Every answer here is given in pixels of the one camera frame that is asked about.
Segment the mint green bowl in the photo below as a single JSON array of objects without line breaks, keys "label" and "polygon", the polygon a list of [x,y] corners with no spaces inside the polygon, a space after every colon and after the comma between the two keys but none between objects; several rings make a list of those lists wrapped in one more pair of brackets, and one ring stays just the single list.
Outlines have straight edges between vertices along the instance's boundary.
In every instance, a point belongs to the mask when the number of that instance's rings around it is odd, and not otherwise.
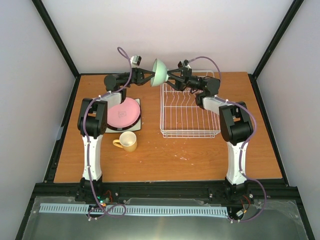
[{"label": "mint green bowl", "polygon": [[154,72],[154,76],[150,79],[151,87],[160,86],[169,79],[166,65],[158,58],[154,60],[152,72]]}]

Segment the yellow mug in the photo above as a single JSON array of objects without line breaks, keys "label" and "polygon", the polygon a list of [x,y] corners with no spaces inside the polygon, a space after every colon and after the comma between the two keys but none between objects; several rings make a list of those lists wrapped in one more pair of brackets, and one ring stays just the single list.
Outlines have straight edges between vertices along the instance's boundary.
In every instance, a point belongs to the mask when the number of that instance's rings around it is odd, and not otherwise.
[{"label": "yellow mug", "polygon": [[112,144],[127,152],[134,152],[138,145],[137,136],[132,131],[125,131],[119,136],[119,139],[113,140]]}]

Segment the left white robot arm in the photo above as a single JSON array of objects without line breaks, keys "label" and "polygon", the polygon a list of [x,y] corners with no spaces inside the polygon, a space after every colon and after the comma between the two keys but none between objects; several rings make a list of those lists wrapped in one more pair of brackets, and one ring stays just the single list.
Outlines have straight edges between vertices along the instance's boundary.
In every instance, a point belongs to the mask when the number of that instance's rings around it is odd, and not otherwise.
[{"label": "left white robot arm", "polygon": [[84,169],[81,182],[91,184],[86,195],[92,201],[103,198],[101,144],[107,129],[127,132],[141,118],[141,106],[137,100],[127,97],[131,84],[143,86],[153,82],[156,73],[134,67],[130,72],[109,74],[104,78],[106,93],[96,98],[84,98],[81,102],[77,128],[84,145]]}]

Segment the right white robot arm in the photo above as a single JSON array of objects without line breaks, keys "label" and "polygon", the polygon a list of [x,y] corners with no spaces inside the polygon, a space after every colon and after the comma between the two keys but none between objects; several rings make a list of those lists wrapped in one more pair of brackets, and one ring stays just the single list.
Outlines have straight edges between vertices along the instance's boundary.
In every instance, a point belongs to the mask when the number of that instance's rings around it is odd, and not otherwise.
[{"label": "right white robot arm", "polygon": [[196,105],[219,117],[220,133],[227,144],[228,169],[224,195],[228,201],[239,199],[246,192],[246,151],[255,133],[251,114],[243,101],[232,102],[218,97],[221,80],[213,76],[196,76],[187,67],[167,71],[167,83],[176,91],[189,88]]}]

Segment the black aluminium frame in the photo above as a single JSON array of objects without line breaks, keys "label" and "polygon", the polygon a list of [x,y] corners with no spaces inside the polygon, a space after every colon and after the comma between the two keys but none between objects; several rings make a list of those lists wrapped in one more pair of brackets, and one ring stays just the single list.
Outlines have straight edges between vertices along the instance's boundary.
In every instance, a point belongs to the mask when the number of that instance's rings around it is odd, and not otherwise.
[{"label": "black aluminium frame", "polygon": [[[295,200],[298,209],[298,216],[302,220],[303,229],[305,230],[307,239],[313,240],[314,234],[309,223],[305,208],[303,206],[299,191],[297,187],[289,185],[287,175],[285,174],[284,166],[280,157],[278,146],[274,137],[274,133],[271,129],[270,121],[265,109],[265,105],[261,96],[260,89],[257,84],[257,77],[265,67],[267,61],[271,57],[273,51],[275,50],[280,39],[284,35],[285,31],[292,22],[294,16],[298,12],[299,8],[303,4],[301,0],[294,0],[290,5],[287,13],[285,14],[281,24],[279,25],[276,33],[274,34],[270,44],[268,45],[265,53],[263,54],[261,60],[258,63],[258,66],[254,70],[253,74],[249,74],[250,84],[252,86],[253,93],[256,98],[264,125],[266,127],[268,137],[270,139],[273,151],[276,156],[276,160],[279,163],[280,171],[282,174],[281,179],[263,179],[261,182],[267,188],[271,190],[271,200]],[[33,189],[32,195],[30,197],[29,204],[26,208],[24,217],[22,219],[21,225],[19,227],[16,239],[21,240],[23,237],[27,236],[27,228],[31,227],[31,215],[32,215],[32,206],[35,203],[37,197],[73,197],[77,196],[75,183],[54,183],[53,179],[57,171],[59,158],[61,155],[63,143],[65,141],[65,136],[67,132],[67,126],[70,122],[71,117],[71,108],[74,105],[76,99],[76,93],[78,91],[80,84],[80,75],[75,75],[75,83],[68,101],[68,105],[65,110],[65,114],[62,120],[62,134],[59,140],[56,141],[53,153],[51,155],[48,168],[45,173],[45,177],[42,183],[37,183]],[[182,199],[190,199],[195,196],[197,193],[202,194],[204,191],[209,188],[217,189],[222,185],[220,180],[211,180],[211,181],[158,181],[153,182],[136,182],[136,183],[124,183],[124,190],[120,193],[124,195],[128,193],[130,196],[136,196],[141,194],[143,199],[146,199],[147,196],[151,196],[152,199],[175,199],[177,197],[174,194],[174,191],[177,191],[181,194]]]}]

